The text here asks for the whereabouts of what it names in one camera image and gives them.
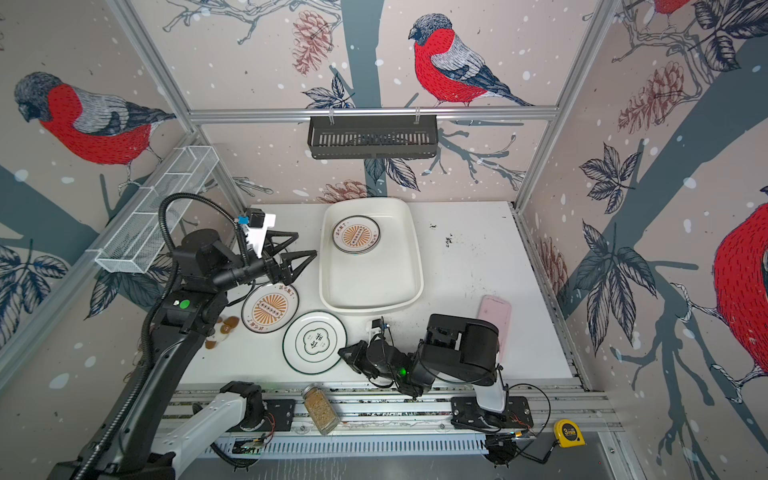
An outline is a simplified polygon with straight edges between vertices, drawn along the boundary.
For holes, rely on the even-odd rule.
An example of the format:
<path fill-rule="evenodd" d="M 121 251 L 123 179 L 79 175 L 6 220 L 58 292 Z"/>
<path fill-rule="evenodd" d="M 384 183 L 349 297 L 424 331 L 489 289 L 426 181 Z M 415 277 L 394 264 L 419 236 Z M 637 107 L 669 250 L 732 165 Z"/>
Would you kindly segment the white black-line plate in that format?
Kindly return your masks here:
<path fill-rule="evenodd" d="M 282 353 L 292 370 L 319 375 L 331 370 L 341 360 L 338 350 L 346 346 L 347 331 L 342 321 L 329 312 L 311 311 L 288 326 Z"/>

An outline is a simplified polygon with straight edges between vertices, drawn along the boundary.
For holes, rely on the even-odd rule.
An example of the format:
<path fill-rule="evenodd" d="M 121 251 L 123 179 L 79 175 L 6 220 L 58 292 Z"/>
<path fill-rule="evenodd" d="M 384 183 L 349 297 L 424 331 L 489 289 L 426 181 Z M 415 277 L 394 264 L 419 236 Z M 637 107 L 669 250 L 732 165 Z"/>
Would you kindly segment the orange sunburst plate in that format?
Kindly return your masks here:
<path fill-rule="evenodd" d="M 353 215 L 339 221 L 333 228 L 334 246 L 343 253 L 364 254 L 379 243 L 381 228 L 371 217 Z"/>
<path fill-rule="evenodd" d="M 292 285 L 270 284 L 249 293 L 241 308 L 243 325 L 256 334 L 268 334 L 290 323 L 300 303 Z"/>

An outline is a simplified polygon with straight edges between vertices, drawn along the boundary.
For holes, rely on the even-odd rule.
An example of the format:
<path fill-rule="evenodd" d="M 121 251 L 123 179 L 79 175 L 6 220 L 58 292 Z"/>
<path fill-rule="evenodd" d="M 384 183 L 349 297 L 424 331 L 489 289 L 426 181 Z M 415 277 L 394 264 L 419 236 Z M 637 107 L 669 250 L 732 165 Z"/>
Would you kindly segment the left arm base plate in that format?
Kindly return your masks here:
<path fill-rule="evenodd" d="M 296 401 L 293 399 L 267 399 L 263 401 L 265 407 L 264 419 L 255 429 L 255 432 L 288 432 L 291 430 Z"/>

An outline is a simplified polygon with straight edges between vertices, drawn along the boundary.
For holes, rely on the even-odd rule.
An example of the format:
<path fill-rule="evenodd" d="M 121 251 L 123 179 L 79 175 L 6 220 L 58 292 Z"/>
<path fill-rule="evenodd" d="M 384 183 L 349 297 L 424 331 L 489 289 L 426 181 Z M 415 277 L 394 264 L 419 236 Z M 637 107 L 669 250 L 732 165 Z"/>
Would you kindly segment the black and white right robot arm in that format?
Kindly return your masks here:
<path fill-rule="evenodd" d="M 468 384 L 480 409 L 501 414 L 507 394 L 501 378 L 499 328 L 491 322 L 445 314 L 430 316 L 417 349 L 405 353 L 395 346 L 389 325 L 371 322 L 370 338 L 341 348 L 338 355 L 369 381 L 379 377 L 400 394 L 418 398 L 436 380 Z"/>

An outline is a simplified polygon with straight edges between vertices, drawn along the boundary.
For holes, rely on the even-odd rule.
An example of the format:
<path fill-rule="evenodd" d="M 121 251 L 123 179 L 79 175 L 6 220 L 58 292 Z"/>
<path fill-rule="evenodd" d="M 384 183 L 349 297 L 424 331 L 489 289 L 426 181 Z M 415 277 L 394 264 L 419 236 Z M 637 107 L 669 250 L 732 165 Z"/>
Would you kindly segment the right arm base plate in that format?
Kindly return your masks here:
<path fill-rule="evenodd" d="M 512 396 L 501 413 L 483 410 L 474 397 L 452 397 L 451 424 L 457 429 L 495 433 L 505 429 L 530 430 L 534 426 L 528 400 Z"/>

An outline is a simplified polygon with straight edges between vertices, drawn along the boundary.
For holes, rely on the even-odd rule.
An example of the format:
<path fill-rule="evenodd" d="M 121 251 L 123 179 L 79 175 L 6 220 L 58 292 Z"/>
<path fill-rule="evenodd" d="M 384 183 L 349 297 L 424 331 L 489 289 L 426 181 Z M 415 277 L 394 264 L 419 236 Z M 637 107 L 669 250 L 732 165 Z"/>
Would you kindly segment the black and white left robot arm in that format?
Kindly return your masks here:
<path fill-rule="evenodd" d="M 289 252 L 295 232 L 279 232 L 262 255 L 234 253 L 214 229 L 200 229 L 174 244 L 171 275 L 142 325 L 142 360 L 117 403 L 77 459 L 56 464 L 52 479 L 173 479 L 181 472 L 177 453 L 152 450 L 163 413 L 215 321 L 228 291 L 261 277 L 292 284 L 316 258 L 314 250 Z"/>

